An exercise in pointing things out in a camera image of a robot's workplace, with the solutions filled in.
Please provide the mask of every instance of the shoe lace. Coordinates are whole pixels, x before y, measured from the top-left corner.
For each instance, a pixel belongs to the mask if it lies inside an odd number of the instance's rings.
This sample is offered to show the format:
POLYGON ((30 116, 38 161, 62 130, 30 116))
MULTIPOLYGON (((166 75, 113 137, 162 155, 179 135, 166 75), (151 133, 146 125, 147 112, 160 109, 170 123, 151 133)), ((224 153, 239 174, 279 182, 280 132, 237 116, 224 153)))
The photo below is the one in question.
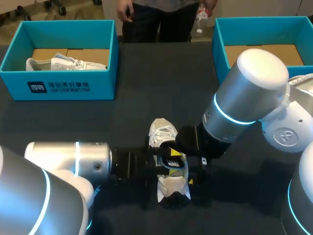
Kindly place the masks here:
POLYGON ((80 70, 80 69, 84 69, 85 66, 85 62, 82 60, 75 60, 72 57, 68 58, 69 61, 71 61, 73 63, 72 68, 67 68, 67 70, 80 70))
POLYGON ((165 138, 175 138, 175 131, 172 126, 163 126, 150 133, 153 141, 162 141, 165 138))

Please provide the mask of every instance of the logo on box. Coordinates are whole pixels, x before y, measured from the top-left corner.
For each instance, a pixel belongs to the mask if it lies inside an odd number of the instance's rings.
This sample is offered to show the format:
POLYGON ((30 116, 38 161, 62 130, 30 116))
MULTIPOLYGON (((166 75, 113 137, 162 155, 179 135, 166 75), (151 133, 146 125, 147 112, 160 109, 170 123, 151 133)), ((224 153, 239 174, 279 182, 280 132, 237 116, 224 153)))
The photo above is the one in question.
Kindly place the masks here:
POLYGON ((47 93, 43 82, 28 82, 27 84, 32 93, 47 93))

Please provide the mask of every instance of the blue box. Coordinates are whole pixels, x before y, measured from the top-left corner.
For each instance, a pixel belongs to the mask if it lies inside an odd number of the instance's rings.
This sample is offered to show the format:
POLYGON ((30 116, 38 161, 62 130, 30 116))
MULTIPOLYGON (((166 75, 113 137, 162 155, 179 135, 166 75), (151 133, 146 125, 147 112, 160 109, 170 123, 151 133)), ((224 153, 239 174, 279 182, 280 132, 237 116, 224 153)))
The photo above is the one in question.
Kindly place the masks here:
POLYGON ((307 17, 217 18, 213 58, 221 84, 230 65, 224 46, 295 44, 304 66, 287 66, 289 76, 313 72, 313 25, 307 17))
POLYGON ((0 66, 0 76, 14 100, 114 99, 117 63, 114 21, 28 21, 18 27, 0 66), (109 49, 108 69, 25 71, 26 60, 35 48, 109 49), (78 87, 69 91, 53 88, 52 84, 60 83, 78 87), (39 89, 32 91, 33 85, 39 89))

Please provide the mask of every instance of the cardboard box bottom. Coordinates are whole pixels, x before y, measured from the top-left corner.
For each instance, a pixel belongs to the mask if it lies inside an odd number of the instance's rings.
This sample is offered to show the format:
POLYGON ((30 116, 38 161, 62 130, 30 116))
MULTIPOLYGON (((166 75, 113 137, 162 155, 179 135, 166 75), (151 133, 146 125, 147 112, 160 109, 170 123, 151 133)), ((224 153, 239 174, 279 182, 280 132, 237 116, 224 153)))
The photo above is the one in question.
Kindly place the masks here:
POLYGON ((303 66, 303 61, 295 45, 225 46, 229 65, 232 67, 245 50, 257 48, 276 55, 286 66, 303 66))
POLYGON ((50 60, 56 53, 72 57, 76 60, 108 65, 109 49, 34 49, 32 58, 35 60, 50 60))

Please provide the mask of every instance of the gray shirt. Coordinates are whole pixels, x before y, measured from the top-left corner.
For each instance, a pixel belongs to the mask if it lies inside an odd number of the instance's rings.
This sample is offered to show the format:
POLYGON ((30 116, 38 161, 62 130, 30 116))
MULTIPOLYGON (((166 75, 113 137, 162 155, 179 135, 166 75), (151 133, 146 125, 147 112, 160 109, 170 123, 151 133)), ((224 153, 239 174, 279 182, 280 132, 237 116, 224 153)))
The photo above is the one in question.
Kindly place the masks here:
POLYGON ((173 12, 197 2, 199 2, 199 0, 133 0, 133 3, 167 12, 173 12))

